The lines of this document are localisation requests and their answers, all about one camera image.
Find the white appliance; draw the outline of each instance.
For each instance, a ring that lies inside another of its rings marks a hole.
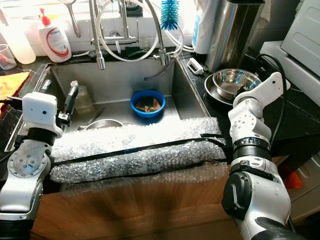
[[[284,41],[265,42],[260,53],[279,59],[288,80],[320,106],[320,0],[304,0]]]

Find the blue bowl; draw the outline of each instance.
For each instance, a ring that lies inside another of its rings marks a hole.
[[[140,111],[140,110],[136,109],[135,105],[136,105],[137,101],[139,99],[141,99],[142,97],[155,97],[158,100],[159,104],[161,105],[160,109],[158,109],[156,111],[150,111],[150,112]],[[148,118],[148,119],[153,118],[153,117],[157,116],[159,113],[161,113],[161,111],[164,109],[165,105],[166,105],[165,97],[160,92],[155,91],[155,90],[138,91],[137,93],[135,93],[131,97],[131,101],[130,101],[130,106],[136,112],[136,114],[138,114],[140,117]]]

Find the stainless steel container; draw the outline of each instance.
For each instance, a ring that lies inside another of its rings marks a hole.
[[[234,100],[240,88],[250,91],[261,83],[256,75],[242,69],[223,69],[212,78],[218,94],[229,101]]]
[[[264,3],[264,0],[220,0],[205,61],[209,71],[240,67]]]
[[[89,124],[85,127],[84,130],[87,129],[103,129],[103,128],[110,128],[110,127],[122,127],[123,124],[114,119],[101,119],[98,121],[94,121],[93,123]]]

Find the orange object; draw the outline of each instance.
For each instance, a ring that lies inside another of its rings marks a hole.
[[[285,188],[287,190],[291,189],[300,189],[302,188],[302,182],[300,181],[298,175],[293,172],[289,176],[287,176],[284,180],[283,183],[285,185]]]
[[[29,72],[21,72],[7,76],[0,76],[0,99],[6,99],[7,96],[15,96],[26,79],[29,77]]]

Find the yellow cloth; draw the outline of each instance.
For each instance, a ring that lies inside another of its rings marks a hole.
[[[21,72],[7,76],[0,76],[0,99],[6,99],[7,96],[16,95],[28,78],[29,72]]]

